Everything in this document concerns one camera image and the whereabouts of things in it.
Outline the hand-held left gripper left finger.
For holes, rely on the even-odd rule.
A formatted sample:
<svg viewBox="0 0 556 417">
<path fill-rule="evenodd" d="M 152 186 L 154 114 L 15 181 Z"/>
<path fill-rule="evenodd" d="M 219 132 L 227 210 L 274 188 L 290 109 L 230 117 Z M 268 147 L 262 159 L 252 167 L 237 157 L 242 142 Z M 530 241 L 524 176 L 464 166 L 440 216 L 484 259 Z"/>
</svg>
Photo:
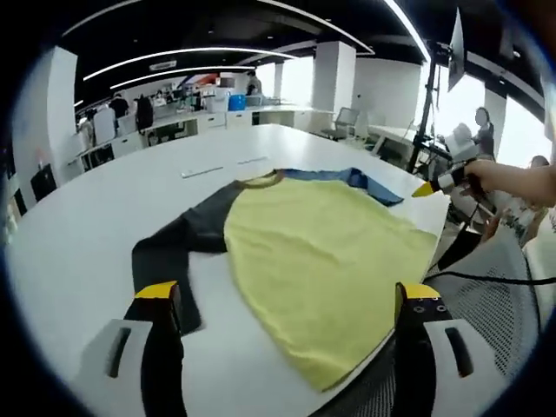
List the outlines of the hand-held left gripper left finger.
<svg viewBox="0 0 556 417">
<path fill-rule="evenodd" d="M 139 291 L 83 350 L 73 389 L 95 416 L 185 416 L 176 281 Z"/>
</svg>

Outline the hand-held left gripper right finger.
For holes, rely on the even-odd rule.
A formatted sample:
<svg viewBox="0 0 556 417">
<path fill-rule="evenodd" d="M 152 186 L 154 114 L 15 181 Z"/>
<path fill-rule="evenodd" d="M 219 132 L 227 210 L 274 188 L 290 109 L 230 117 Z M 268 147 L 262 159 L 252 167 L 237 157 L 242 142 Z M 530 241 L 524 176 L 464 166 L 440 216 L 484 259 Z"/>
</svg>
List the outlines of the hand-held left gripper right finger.
<svg viewBox="0 0 556 417">
<path fill-rule="evenodd" d="M 424 284 L 396 284 L 394 416 L 480 416 L 506 386 L 494 351 Z"/>
</svg>

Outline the person's right hand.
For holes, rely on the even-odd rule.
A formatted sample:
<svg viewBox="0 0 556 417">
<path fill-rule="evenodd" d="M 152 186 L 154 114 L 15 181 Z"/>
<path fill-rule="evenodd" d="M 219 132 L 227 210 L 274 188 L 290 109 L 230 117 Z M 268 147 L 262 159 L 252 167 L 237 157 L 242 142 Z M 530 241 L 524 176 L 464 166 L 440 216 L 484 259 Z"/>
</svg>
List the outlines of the person's right hand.
<svg viewBox="0 0 556 417">
<path fill-rule="evenodd" d="M 486 194 L 497 189 L 498 167 L 488 160 L 471 161 L 464 167 L 465 179 L 476 195 Z"/>
</svg>

